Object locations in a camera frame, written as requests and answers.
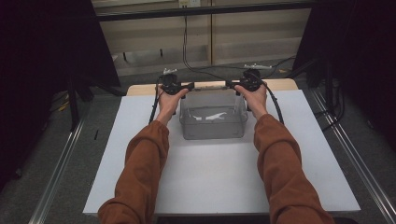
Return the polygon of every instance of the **white tabletop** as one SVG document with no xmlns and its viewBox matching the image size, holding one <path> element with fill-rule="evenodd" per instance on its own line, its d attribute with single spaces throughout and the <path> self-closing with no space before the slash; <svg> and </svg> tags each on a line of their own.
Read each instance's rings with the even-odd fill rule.
<svg viewBox="0 0 396 224">
<path fill-rule="evenodd" d="M 303 169 L 325 210 L 360 207 L 301 91 L 274 91 L 285 124 L 299 143 Z M 114 197 L 127 144 L 148 124 L 153 96 L 122 98 L 85 214 L 96 215 Z M 268 111 L 276 115 L 271 99 Z M 255 119 L 249 113 L 245 135 L 236 139 L 185 140 L 177 115 L 168 124 L 170 150 L 163 170 L 155 214 L 207 216 L 267 214 L 269 205 L 257 171 L 253 146 Z"/>
</svg>

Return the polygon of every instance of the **clear plastic container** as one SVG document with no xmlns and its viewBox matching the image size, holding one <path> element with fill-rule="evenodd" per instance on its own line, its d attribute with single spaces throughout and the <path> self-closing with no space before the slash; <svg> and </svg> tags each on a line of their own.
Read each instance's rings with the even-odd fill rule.
<svg viewBox="0 0 396 224">
<path fill-rule="evenodd" d="M 180 101 L 180 123 L 187 140 L 240 138 L 247 120 L 245 100 L 234 90 L 191 91 Z"/>
</svg>

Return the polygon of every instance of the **black cable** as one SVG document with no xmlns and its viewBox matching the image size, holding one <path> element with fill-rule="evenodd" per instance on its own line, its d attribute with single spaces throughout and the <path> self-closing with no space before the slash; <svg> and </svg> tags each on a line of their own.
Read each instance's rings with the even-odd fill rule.
<svg viewBox="0 0 396 224">
<path fill-rule="evenodd" d="M 344 95 L 343 91 L 341 91 L 341 97 L 342 97 L 342 104 L 340 105 L 340 112 L 334 118 L 334 121 L 331 124 L 329 124 L 327 127 L 322 129 L 323 132 L 329 130 L 332 126 L 339 123 L 341 121 L 341 119 L 344 117 L 346 103 L 345 103 L 345 95 Z"/>
<path fill-rule="evenodd" d="M 210 76 L 212 76 L 212 77 L 216 77 L 216 78 L 218 78 L 218 79 L 221 79 L 221 80 L 226 81 L 226 79 L 223 78 L 223 77 L 218 77 L 218 76 L 216 76 L 216 75 L 214 75 L 214 74 L 211 74 L 211 73 L 208 73 L 208 72 L 202 72 L 202 71 L 193 69 L 193 68 L 189 65 L 189 63 L 187 62 L 187 17 L 184 17 L 184 24 L 185 24 L 185 25 L 184 25 L 184 40 L 183 40 L 183 63 L 184 63 L 184 65 L 186 65 L 186 67 L 187 67 L 190 71 L 192 71 L 192 72 L 194 72 L 194 73 L 207 74 L 207 75 L 210 75 Z"/>
<path fill-rule="evenodd" d="M 158 85 L 160 84 L 160 79 L 161 79 L 162 77 L 163 77 L 163 76 L 159 76 L 159 77 L 157 78 L 156 83 L 155 83 L 154 104 L 152 105 L 151 115 L 150 115 L 150 117 L 149 117 L 148 124 L 150 124 L 150 123 L 154 120 L 155 111 L 157 110 L 158 102 L 160 101 L 160 96 L 161 96 L 161 95 L 158 95 L 158 88 L 159 88 Z"/>
<path fill-rule="evenodd" d="M 274 67 L 273 72 L 272 72 L 270 75 L 268 75 L 268 76 L 266 76 L 266 77 L 264 77 L 264 78 L 271 77 L 271 76 L 276 72 L 276 69 L 277 69 L 278 66 L 280 66 L 282 63 L 285 63 L 285 62 L 287 62 L 287 61 L 289 61 L 289 60 L 291 60 L 291 59 L 295 59 L 295 58 L 296 58 L 296 56 L 293 55 L 293 56 L 291 56 L 291 57 L 289 57 L 289 58 L 287 58 L 287 59 L 284 59 L 284 60 L 280 61 L 280 62 L 277 63 L 275 66 L 271 66 L 271 67 Z"/>
<path fill-rule="evenodd" d="M 341 88 L 340 88 L 339 85 L 336 86 L 336 87 L 333 87 L 333 88 L 336 89 L 336 91 L 335 91 L 335 104 L 334 104 L 333 107 L 337 107 L 337 106 L 340 105 L 340 90 L 341 90 Z"/>
<path fill-rule="evenodd" d="M 329 112 L 330 112 L 329 110 L 315 112 L 315 113 L 314 113 L 314 116 L 315 116 L 316 119 L 318 119 L 318 118 L 320 118 L 321 116 L 323 116 L 324 114 L 329 113 Z"/>
<path fill-rule="evenodd" d="M 274 105 L 275 105 L 277 116 L 279 117 L 279 122 L 281 122 L 282 124 L 285 124 L 285 122 L 283 121 L 282 111 L 280 111 L 280 107 L 279 107 L 279 104 L 277 103 L 276 97 L 274 96 L 272 91 L 268 88 L 268 85 L 265 82 L 263 82 L 263 85 L 265 86 L 265 88 L 268 90 L 268 92 L 271 95 L 271 98 L 272 98 L 272 100 L 274 102 Z"/>
</svg>

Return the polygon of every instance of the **orange jacket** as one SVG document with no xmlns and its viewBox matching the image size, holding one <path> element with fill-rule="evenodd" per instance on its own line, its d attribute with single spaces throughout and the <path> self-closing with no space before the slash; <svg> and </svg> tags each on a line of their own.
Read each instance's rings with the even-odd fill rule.
<svg viewBox="0 0 396 224">
<path fill-rule="evenodd" d="M 168 129 L 154 120 L 131 140 L 115 197 L 99 209 L 102 223 L 151 223 L 168 135 Z M 262 116 L 255 126 L 254 145 L 271 223 L 334 223 L 306 179 L 299 146 L 284 125 L 271 115 Z"/>
</svg>

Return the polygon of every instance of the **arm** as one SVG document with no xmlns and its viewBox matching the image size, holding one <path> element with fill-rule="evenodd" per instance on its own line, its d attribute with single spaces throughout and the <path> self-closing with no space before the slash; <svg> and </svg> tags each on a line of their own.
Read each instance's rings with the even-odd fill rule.
<svg viewBox="0 0 396 224">
<path fill-rule="evenodd" d="M 162 94 L 157 118 L 130 141 L 115 197 L 99 208 L 101 223 L 151 223 L 169 149 L 166 124 L 187 92 L 183 90 L 174 96 Z"/>
<path fill-rule="evenodd" d="M 306 179 L 300 148 L 286 127 L 267 113 L 266 89 L 249 92 L 235 87 L 247 100 L 254 117 L 257 165 L 270 204 L 271 223 L 333 223 L 318 194 Z"/>
</svg>

